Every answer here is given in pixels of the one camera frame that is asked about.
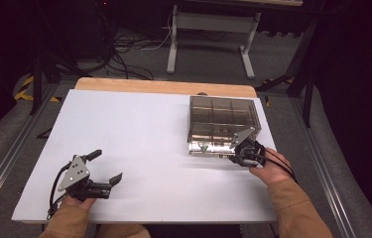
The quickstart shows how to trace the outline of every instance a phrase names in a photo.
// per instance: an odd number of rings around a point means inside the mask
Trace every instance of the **hand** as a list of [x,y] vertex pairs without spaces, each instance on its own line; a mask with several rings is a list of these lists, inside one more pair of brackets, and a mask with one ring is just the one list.
[[79,201],[76,198],[67,195],[63,200],[62,204],[75,206],[81,208],[83,210],[89,210],[92,207],[93,203],[95,203],[96,198],[87,198],[85,201]]
[[[269,158],[270,160],[273,160],[283,165],[283,163],[280,160],[278,160],[278,158],[273,156],[272,154],[277,156],[279,159],[285,162],[288,166],[291,165],[291,163],[283,155],[279,154],[273,149],[266,148],[266,158]],[[262,182],[265,183],[266,185],[270,185],[275,181],[291,178],[291,176],[288,173],[286,173],[280,167],[274,165],[273,163],[269,161],[266,162],[266,165],[263,169],[252,167],[249,170],[251,174],[260,178]]]

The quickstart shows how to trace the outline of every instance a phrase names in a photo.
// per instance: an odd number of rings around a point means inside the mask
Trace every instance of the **tan sleeve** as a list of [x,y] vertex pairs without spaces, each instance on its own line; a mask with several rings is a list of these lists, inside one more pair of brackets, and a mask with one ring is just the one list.
[[40,238],[84,237],[88,215],[84,209],[62,204]]
[[281,238],[332,237],[307,194],[292,179],[268,187],[279,222]]

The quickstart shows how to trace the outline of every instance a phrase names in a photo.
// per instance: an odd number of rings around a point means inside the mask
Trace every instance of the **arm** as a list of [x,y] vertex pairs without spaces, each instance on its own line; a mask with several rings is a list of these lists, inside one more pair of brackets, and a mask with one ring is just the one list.
[[89,209],[95,200],[95,198],[89,198],[80,202],[67,196],[40,238],[83,237],[86,232]]
[[[270,148],[266,148],[266,151],[267,158],[291,165],[283,155]],[[281,238],[332,237],[309,197],[281,168],[267,162],[264,169],[250,168],[250,173],[268,186]]]

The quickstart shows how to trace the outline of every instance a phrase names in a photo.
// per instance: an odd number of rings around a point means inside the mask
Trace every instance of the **metal frame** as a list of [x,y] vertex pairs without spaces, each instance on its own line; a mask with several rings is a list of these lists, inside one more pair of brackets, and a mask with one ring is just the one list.
[[178,29],[223,31],[248,34],[245,46],[240,47],[240,54],[247,77],[253,79],[255,75],[248,52],[253,43],[254,35],[256,34],[257,26],[260,22],[260,16],[260,13],[256,13],[253,18],[180,13],[178,5],[174,5],[173,31],[171,34],[171,47],[168,57],[167,73],[173,74],[176,69]]
[[12,171],[13,166],[18,161],[19,155],[22,149],[24,148],[25,144],[27,143],[28,137],[34,128],[34,125],[40,118],[42,112],[46,108],[48,102],[50,101],[50,98],[53,96],[53,93],[56,91],[57,87],[58,87],[57,84],[50,84],[50,86],[46,89],[46,93],[42,98],[45,103],[40,104],[36,113],[28,117],[28,120],[25,123],[22,131],[19,133],[12,147],[6,154],[5,158],[3,158],[3,161],[0,164],[0,188],[5,182],[9,173]]
[[[300,114],[300,112],[302,111],[302,106],[299,103],[298,99],[291,98],[290,100],[295,113]],[[336,219],[336,223],[340,230],[340,233],[342,237],[345,238],[356,237],[355,231],[352,227],[352,224],[350,223],[349,217],[347,216],[347,212],[344,209],[339,192],[334,186],[333,179],[331,178],[327,166],[324,162],[323,156],[321,155],[318,147],[318,142],[315,140],[312,130],[306,127],[303,117],[298,118],[301,129],[304,131],[304,134],[310,146],[310,150],[312,152],[313,165],[318,174],[318,178],[321,182],[322,188],[324,189],[324,193],[330,205],[331,211],[333,212],[334,218]]]

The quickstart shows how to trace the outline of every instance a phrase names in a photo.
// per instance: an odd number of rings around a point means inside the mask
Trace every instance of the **clear plastic box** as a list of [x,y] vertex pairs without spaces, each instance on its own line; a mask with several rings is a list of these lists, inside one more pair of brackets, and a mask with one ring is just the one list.
[[261,131],[253,100],[192,96],[189,103],[188,144],[194,156],[227,158],[235,133],[255,128],[249,136],[256,140]]

